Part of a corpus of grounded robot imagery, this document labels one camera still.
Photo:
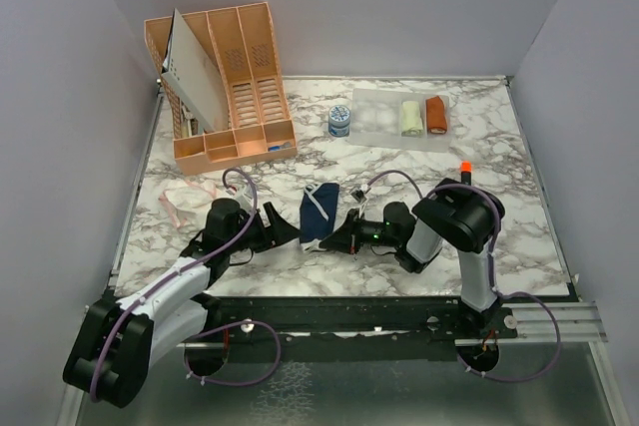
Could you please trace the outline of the navy blue underwear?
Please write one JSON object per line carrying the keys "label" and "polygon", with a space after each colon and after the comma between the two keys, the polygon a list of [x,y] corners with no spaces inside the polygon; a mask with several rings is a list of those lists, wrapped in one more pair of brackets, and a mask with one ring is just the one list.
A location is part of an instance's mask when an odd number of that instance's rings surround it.
{"label": "navy blue underwear", "polygon": [[339,184],[306,185],[300,205],[300,236],[302,251],[320,250],[320,242],[333,233],[336,219]]}

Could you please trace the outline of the white pink underwear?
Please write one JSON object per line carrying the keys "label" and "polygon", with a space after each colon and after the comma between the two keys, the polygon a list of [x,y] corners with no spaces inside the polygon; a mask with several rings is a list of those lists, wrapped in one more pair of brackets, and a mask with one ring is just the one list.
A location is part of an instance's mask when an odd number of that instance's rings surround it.
{"label": "white pink underwear", "polygon": [[212,181],[172,180],[158,200],[173,226],[183,229],[201,226],[216,196],[217,189]]}

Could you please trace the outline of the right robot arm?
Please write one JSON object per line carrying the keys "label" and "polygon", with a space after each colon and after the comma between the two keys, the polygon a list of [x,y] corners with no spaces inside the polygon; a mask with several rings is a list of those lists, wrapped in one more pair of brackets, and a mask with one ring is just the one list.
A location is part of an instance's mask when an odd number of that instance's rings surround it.
{"label": "right robot arm", "polygon": [[456,323],[466,335],[480,337],[493,327],[500,306],[493,252],[504,216],[502,202],[476,187],[464,170],[458,181],[442,180],[413,208],[387,204],[381,221],[350,210],[319,247],[347,254],[365,244],[390,247],[403,269],[421,273],[448,243],[457,250],[462,283]]}

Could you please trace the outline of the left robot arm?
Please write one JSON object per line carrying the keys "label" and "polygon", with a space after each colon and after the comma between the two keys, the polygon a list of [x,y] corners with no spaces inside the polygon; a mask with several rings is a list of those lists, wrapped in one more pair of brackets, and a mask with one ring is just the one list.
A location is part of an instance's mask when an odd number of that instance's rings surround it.
{"label": "left robot arm", "polygon": [[88,308],[63,381],[123,408],[138,395],[150,368],[181,342],[216,336],[227,351],[229,328],[206,290],[234,253],[267,251],[299,235],[270,203],[248,212],[236,200],[213,201],[204,228],[165,273],[127,297],[101,298]]}

